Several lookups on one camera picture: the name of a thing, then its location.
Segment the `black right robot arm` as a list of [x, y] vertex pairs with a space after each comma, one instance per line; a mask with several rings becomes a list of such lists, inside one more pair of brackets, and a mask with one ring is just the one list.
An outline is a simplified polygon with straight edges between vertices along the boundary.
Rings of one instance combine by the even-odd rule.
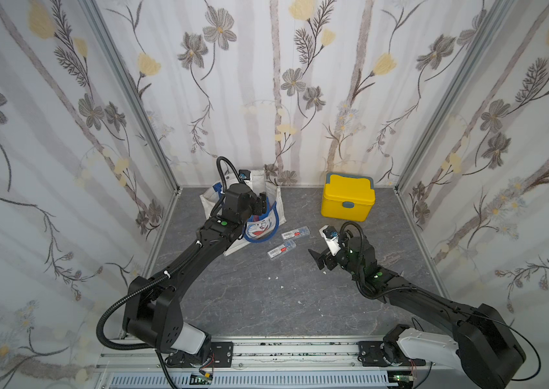
[[381, 365], [434, 362], [464, 373], [480, 388], [505, 388], [527, 360], [509, 325], [493, 307], [458, 303], [414, 285], [379, 265], [366, 238], [333, 237], [326, 244], [322, 252], [310, 251], [319, 269], [342, 268], [364, 298], [404, 309], [440, 331], [396, 325], [381, 341]]

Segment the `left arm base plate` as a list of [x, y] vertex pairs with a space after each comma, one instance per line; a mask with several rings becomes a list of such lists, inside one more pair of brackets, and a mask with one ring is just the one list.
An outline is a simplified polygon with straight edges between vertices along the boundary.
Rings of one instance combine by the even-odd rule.
[[197, 354], [178, 353], [179, 366], [203, 367], [213, 366], [217, 368], [230, 368], [232, 366], [234, 343], [206, 342]]

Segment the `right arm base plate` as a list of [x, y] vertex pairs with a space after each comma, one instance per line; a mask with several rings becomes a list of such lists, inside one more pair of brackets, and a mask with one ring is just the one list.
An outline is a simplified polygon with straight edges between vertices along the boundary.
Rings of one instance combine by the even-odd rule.
[[383, 341], [360, 341], [357, 343], [358, 361], [363, 367], [419, 367], [427, 366], [422, 359], [404, 356], [397, 345]]

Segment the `red label clear case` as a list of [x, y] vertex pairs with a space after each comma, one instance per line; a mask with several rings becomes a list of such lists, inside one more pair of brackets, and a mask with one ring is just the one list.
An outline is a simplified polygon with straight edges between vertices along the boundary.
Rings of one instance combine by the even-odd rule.
[[271, 249], [267, 252], [267, 255], [269, 259], [275, 259], [283, 254], [288, 253], [289, 251], [294, 250], [297, 247], [297, 244], [294, 240], [286, 240], [279, 246], [276, 246], [275, 248]]

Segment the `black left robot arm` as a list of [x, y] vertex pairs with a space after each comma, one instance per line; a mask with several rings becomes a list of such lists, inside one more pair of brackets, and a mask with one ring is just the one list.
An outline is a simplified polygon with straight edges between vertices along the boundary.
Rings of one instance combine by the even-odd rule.
[[239, 240], [250, 217], [261, 216], [266, 209], [265, 192], [257, 194], [245, 183], [229, 186], [219, 210], [197, 229], [194, 242], [169, 266], [130, 285], [122, 327], [138, 343], [122, 348], [203, 353], [209, 335], [185, 322], [181, 301], [206, 268]]

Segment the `small blue clear case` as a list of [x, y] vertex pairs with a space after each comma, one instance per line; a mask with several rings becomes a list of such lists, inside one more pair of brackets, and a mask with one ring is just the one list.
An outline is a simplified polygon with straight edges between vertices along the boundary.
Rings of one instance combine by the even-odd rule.
[[310, 229], [307, 226], [303, 226], [294, 230], [290, 230], [282, 233], [283, 240], [291, 240], [310, 236]]

